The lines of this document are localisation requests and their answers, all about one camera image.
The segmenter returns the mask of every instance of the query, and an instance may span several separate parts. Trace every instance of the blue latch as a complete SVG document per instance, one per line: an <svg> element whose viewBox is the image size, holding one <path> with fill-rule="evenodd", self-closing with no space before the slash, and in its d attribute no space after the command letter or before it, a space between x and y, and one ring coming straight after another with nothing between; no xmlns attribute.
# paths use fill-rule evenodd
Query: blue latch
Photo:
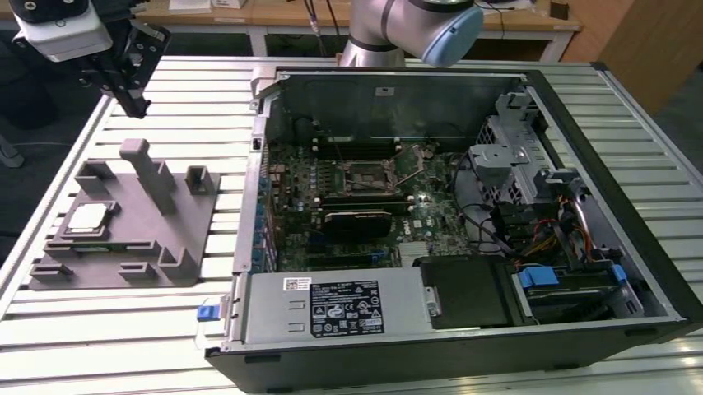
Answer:
<svg viewBox="0 0 703 395"><path fill-rule="evenodd" d="M612 274L615 275L615 279L620 284L627 282L627 273L620 265L612 265Z"/></svg>
<svg viewBox="0 0 703 395"><path fill-rule="evenodd" d="M220 321L220 306L197 306L197 322Z"/></svg>
<svg viewBox="0 0 703 395"><path fill-rule="evenodd" d="M520 273L517 273L517 278L523 288L559 285L553 268L547 266L527 267Z"/></svg>

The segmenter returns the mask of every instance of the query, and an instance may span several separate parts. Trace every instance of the floor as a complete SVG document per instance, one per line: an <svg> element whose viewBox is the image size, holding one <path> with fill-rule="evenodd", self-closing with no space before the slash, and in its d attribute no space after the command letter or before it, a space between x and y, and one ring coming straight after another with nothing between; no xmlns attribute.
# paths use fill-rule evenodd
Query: floor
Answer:
<svg viewBox="0 0 703 395"><path fill-rule="evenodd" d="M343 42L328 38L328 50L340 51ZM171 55L251 55L247 37L240 35L212 35L208 40L188 35L175 35ZM273 35L269 38L271 55L273 56L319 56L315 39L289 35ZM96 89L77 86L72 70L61 65L32 63L35 74L47 86L47 93L59 108L59 117L43 128L21 130L16 128L1 114L0 100L0 134L15 144L25 158L20 169L0 166L0 264L16 241L16 236L27 224L36 205L52 182L56 171L65 158L69 145L80 134L84 123L100 99ZM25 65L0 51L0 97L8 97L8 82L25 71ZM687 84L671 99L667 108L656 116L656 122L683 150L688 159L703 171L703 72L696 72Z"/></svg>

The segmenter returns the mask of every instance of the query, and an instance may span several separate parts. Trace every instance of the barcode sticker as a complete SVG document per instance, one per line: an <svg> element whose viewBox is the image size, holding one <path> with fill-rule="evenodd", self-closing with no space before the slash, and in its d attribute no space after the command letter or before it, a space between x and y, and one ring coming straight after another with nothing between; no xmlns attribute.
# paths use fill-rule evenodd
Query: barcode sticker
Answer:
<svg viewBox="0 0 703 395"><path fill-rule="evenodd" d="M285 277L283 279L283 290L309 290L311 277Z"/></svg>

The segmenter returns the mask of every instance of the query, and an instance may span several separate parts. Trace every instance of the metal slat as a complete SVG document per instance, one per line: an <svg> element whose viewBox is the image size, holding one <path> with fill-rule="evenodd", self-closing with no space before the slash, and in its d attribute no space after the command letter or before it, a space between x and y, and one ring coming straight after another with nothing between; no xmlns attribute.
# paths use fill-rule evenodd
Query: metal slat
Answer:
<svg viewBox="0 0 703 395"><path fill-rule="evenodd" d="M219 144L152 144L149 156L153 159L193 159L193 158L247 158L248 142ZM88 149L91 159L120 159L120 145L93 146Z"/></svg>
<svg viewBox="0 0 703 395"><path fill-rule="evenodd" d="M0 345L39 346L193 337L193 321L193 309L11 319L0 322Z"/></svg>
<svg viewBox="0 0 703 395"><path fill-rule="evenodd" d="M233 254L233 246L237 242L237 235L209 235L205 243L207 254Z"/></svg>
<svg viewBox="0 0 703 395"><path fill-rule="evenodd" d="M173 295L208 295L228 292L232 284L225 281L204 282L187 288L115 288L112 290L19 290L13 303L103 298L161 297Z"/></svg>
<svg viewBox="0 0 703 395"><path fill-rule="evenodd" d="M553 91L561 95L594 95L594 96L610 96L612 90L606 85L556 85L552 87Z"/></svg>
<svg viewBox="0 0 703 395"><path fill-rule="evenodd" d="M664 152L655 142L592 142L595 151L600 156L628 155L628 156L663 156ZM568 154L561 142L552 142L557 154Z"/></svg>
<svg viewBox="0 0 703 395"><path fill-rule="evenodd" d="M647 141L651 142L651 135L642 128L634 129L604 129L604 128L582 128L582 132L591 142L598 141ZM547 129L547 137L557 141L553 131Z"/></svg>
<svg viewBox="0 0 703 395"><path fill-rule="evenodd" d="M675 260L674 264L682 273L687 272L703 272L703 259L687 259L687 260Z"/></svg>
<svg viewBox="0 0 703 395"><path fill-rule="evenodd" d="M249 110L249 104L244 103L153 103L149 106L148 115L255 115ZM113 115L125 116L124 109L117 107Z"/></svg>
<svg viewBox="0 0 703 395"><path fill-rule="evenodd" d="M203 388L228 388L232 395L245 395L232 382L213 369L193 369L152 374L101 374L99 378L51 383L21 383L21 386L0 388L1 395L95 395L100 393L159 393Z"/></svg>
<svg viewBox="0 0 703 395"><path fill-rule="evenodd" d="M619 107L623 106L623 102L619 101L619 98L616 95L568 95L568 94L560 94L559 99L561 99L561 102L569 106L572 105L616 105Z"/></svg>
<svg viewBox="0 0 703 395"><path fill-rule="evenodd" d="M144 119L112 117L105 129L231 129L251 128L253 116L165 116L145 117Z"/></svg>
<svg viewBox="0 0 703 395"><path fill-rule="evenodd" d="M694 185L623 187L632 202L686 202L703 200L703 193Z"/></svg>
<svg viewBox="0 0 703 395"><path fill-rule="evenodd" d="M662 240L660 243L671 259L703 258L703 238L684 240Z"/></svg>
<svg viewBox="0 0 703 395"><path fill-rule="evenodd" d="M151 81L148 92L249 92L249 81Z"/></svg>
<svg viewBox="0 0 703 395"><path fill-rule="evenodd" d="M149 92L152 103L248 103L251 92Z"/></svg>
<svg viewBox="0 0 703 395"><path fill-rule="evenodd" d="M63 360L71 360L72 363L56 363ZM203 350L193 348L191 339L4 352L0 353L0 365L0 383L9 380L209 368Z"/></svg>
<svg viewBox="0 0 703 395"><path fill-rule="evenodd" d="M203 142L249 142L252 130L241 129L132 129L119 133L101 133L96 136L99 144L121 144L125 138L145 138L152 145L159 143L192 144Z"/></svg>
<svg viewBox="0 0 703 395"><path fill-rule="evenodd" d="M703 239L703 220L650 221L647 226L658 239Z"/></svg>
<svg viewBox="0 0 703 395"><path fill-rule="evenodd" d="M642 124L635 118L596 118L573 117L579 128L606 128L606 129L640 129Z"/></svg>
<svg viewBox="0 0 703 395"><path fill-rule="evenodd" d="M544 78L553 86L559 85L595 85L604 86L606 82L600 76L559 76L553 74L544 74Z"/></svg>
<svg viewBox="0 0 703 395"><path fill-rule="evenodd" d="M688 178L679 170L614 170L612 176L620 186L688 184Z"/></svg>
<svg viewBox="0 0 703 395"><path fill-rule="evenodd" d="M208 297L195 296L163 296L160 298L117 298L117 299L87 299L63 302L19 303L12 304L7 314L11 317L37 314L89 314L100 312L137 312L155 309L187 309L201 305Z"/></svg>
<svg viewBox="0 0 703 395"><path fill-rule="evenodd" d="M163 70L159 67L151 81L244 81L248 83L251 80L251 72L236 72L235 70L192 72L191 70Z"/></svg>
<svg viewBox="0 0 703 395"><path fill-rule="evenodd" d="M567 154L560 156L567 167L573 167L573 162ZM614 170L675 170L676 164L667 156L603 156L606 167Z"/></svg>
<svg viewBox="0 0 703 395"><path fill-rule="evenodd" d="M623 105L567 105L567 109L575 117L631 117L632 115Z"/></svg>

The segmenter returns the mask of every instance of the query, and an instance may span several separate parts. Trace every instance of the aluminum extrusion table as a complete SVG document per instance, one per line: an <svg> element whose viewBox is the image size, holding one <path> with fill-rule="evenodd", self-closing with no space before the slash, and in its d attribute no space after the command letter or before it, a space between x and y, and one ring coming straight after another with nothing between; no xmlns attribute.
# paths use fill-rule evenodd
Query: aluminum extrusion table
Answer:
<svg viewBox="0 0 703 395"><path fill-rule="evenodd" d="M149 116L132 119L103 98L0 271L0 395L51 393L240 393L203 358L223 323L196 322L196 306L229 291L233 246L253 113L249 80L259 66L332 66L313 58L163 59L147 88ZM461 63L459 67L539 68L630 196L691 287L703 297L703 178L608 72L587 64ZM409 63L409 67L421 67ZM207 165L223 174L203 282L191 288L27 289L79 190L72 176L87 159L115 171L128 137L147 138L151 156L172 172ZM568 154L551 135L556 152ZM327 390L329 394L520 394L703 392L703 331L634 348L582 369Z"/></svg>

